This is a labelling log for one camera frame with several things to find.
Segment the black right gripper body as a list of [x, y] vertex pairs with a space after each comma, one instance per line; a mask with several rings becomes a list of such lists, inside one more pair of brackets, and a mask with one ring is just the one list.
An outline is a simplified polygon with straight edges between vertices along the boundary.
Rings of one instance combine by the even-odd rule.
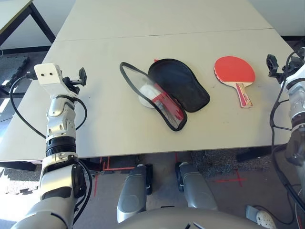
[[279, 83], [282, 83], [284, 77], [288, 78], [289, 76], [295, 74], [302, 66], [304, 65], [304, 61], [299, 57], [291, 57], [291, 60], [288, 64], [288, 69], [286, 67], [282, 67], [282, 73], [279, 73], [279, 78], [277, 79]]

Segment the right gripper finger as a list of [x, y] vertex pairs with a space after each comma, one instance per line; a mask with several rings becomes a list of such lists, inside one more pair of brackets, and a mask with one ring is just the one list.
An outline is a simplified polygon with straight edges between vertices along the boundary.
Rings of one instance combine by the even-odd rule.
[[277, 59], [274, 55], [268, 54], [266, 58], [266, 65], [269, 70], [269, 75], [268, 76], [276, 76], [277, 70], [278, 70], [278, 63]]

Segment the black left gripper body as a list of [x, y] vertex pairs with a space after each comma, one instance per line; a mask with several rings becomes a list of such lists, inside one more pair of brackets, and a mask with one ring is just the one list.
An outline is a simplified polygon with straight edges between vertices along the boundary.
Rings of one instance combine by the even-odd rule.
[[71, 80], [69, 77], [64, 77], [63, 79], [64, 84], [67, 86], [67, 88], [75, 93], [75, 94], [79, 94], [79, 87], [77, 87], [77, 85], [81, 84], [81, 80]]

